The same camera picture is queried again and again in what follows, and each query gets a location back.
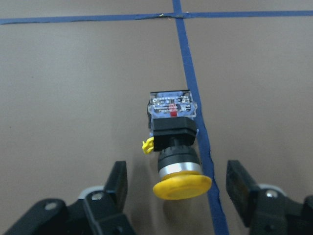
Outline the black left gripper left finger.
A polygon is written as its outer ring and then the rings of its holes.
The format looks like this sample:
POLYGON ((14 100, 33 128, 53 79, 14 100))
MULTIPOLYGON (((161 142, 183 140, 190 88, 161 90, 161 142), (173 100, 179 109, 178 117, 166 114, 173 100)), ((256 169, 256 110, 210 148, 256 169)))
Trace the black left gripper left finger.
POLYGON ((30 207, 7 235, 134 235, 123 213, 128 191, 125 161, 114 163, 104 186, 81 192, 71 205, 47 198, 30 207))

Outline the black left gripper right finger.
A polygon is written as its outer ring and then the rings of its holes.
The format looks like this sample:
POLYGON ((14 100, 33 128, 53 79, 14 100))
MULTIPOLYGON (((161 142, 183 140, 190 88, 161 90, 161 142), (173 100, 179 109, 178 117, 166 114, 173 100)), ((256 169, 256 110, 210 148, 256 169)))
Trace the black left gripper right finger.
POLYGON ((258 184, 238 160, 229 160, 226 191, 251 235, 311 235, 313 197, 297 203, 278 187, 258 184))

